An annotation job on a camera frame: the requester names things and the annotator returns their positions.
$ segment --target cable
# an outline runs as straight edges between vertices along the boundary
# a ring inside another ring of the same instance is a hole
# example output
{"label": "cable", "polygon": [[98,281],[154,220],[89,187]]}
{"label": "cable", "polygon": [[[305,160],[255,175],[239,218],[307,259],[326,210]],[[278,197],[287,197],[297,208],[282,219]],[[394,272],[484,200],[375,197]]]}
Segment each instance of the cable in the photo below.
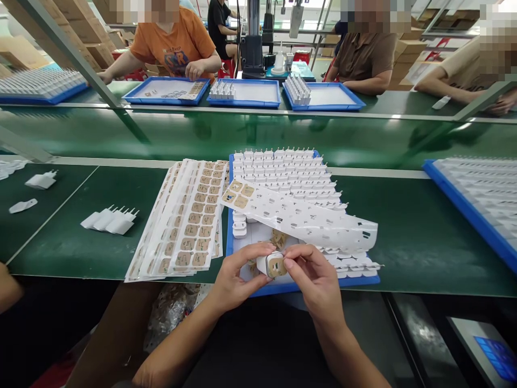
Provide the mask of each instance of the cable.
{"label": "cable", "polygon": [[239,8],[239,0],[237,0],[237,63],[235,64],[235,70],[233,71],[233,78],[237,78],[237,72],[239,71],[239,61],[241,60],[241,9]]}

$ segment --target black shirt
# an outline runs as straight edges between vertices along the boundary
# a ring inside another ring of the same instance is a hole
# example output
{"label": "black shirt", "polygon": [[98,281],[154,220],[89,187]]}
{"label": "black shirt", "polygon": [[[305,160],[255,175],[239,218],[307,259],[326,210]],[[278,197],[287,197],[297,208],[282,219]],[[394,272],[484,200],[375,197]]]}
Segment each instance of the black shirt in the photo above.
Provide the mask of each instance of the black shirt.
{"label": "black shirt", "polygon": [[226,35],[219,31],[219,25],[226,26],[226,19],[231,13],[226,3],[221,5],[218,0],[210,0],[208,6],[208,34],[217,48],[226,45]]}
{"label": "black shirt", "polygon": [[341,47],[343,40],[345,40],[345,35],[348,32],[348,23],[347,22],[337,22],[336,25],[334,26],[334,30],[337,35],[341,35],[341,39],[339,39],[339,42],[336,45],[336,48],[334,49],[334,57],[337,57],[339,48]]}

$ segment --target brown shirt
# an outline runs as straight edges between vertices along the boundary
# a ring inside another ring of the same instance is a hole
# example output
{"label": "brown shirt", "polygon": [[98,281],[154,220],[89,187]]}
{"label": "brown shirt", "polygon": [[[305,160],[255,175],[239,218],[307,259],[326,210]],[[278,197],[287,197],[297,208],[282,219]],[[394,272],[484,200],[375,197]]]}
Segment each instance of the brown shirt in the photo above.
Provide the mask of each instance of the brown shirt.
{"label": "brown shirt", "polygon": [[341,44],[334,67],[340,82],[362,81],[393,69],[397,42],[395,33],[368,33],[359,44],[360,33],[348,33]]}

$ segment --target hand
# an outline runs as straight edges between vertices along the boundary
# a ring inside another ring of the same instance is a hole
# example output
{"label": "hand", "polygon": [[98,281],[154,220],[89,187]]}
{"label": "hand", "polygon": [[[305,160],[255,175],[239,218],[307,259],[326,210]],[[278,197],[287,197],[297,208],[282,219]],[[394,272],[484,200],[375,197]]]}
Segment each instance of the hand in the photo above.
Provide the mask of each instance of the hand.
{"label": "hand", "polygon": [[185,76],[190,78],[191,81],[198,80],[204,72],[205,65],[201,59],[194,62],[189,62],[185,68]]}
{"label": "hand", "polygon": [[260,274],[245,282],[240,278],[240,271],[248,260],[256,259],[259,256],[267,256],[275,250],[276,247],[271,243],[258,242],[245,246],[222,261],[215,284],[206,297],[206,299],[210,299],[210,304],[216,308],[219,314],[224,314],[239,306],[251,294],[272,280],[266,275]]}
{"label": "hand", "polygon": [[515,105],[515,97],[507,94],[503,94],[497,99],[495,104],[490,105],[487,111],[496,116],[504,116],[510,109]]}
{"label": "hand", "polygon": [[109,85],[111,83],[111,81],[113,81],[113,76],[110,73],[108,73],[107,71],[97,73],[97,75],[102,80],[102,82],[104,82],[106,85]]}
{"label": "hand", "polygon": [[481,96],[484,92],[485,91],[466,92],[465,96],[463,97],[463,103],[465,103],[466,105],[470,104],[477,97]]}
{"label": "hand", "polygon": [[345,325],[338,274],[314,245],[290,246],[284,251],[284,265],[315,323],[332,328]]}

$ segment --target finger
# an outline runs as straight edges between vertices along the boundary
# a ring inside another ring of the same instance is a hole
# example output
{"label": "finger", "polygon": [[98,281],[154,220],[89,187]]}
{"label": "finger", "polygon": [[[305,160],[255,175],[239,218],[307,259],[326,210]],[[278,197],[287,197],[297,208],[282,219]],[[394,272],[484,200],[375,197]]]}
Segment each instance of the finger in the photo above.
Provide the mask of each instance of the finger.
{"label": "finger", "polygon": [[269,278],[264,274],[260,274],[259,276],[256,276],[255,278],[251,279],[249,282],[244,283],[241,286],[241,289],[246,295],[246,297],[249,297],[250,295],[257,292],[259,289],[264,287],[271,280],[272,278]]}
{"label": "finger", "polygon": [[291,275],[291,278],[298,285],[303,293],[310,293],[314,287],[312,280],[303,272],[297,262],[292,259],[284,259],[284,266]]}
{"label": "finger", "polygon": [[297,244],[291,245],[284,252],[284,257],[295,259],[301,256],[306,261],[313,263],[315,266],[325,266],[328,264],[325,256],[311,244]]}
{"label": "finger", "polygon": [[272,254],[276,247],[270,242],[257,242],[250,244],[235,252],[233,255],[225,258],[225,263],[233,271],[241,268],[248,260],[256,259],[259,256],[267,256]]}

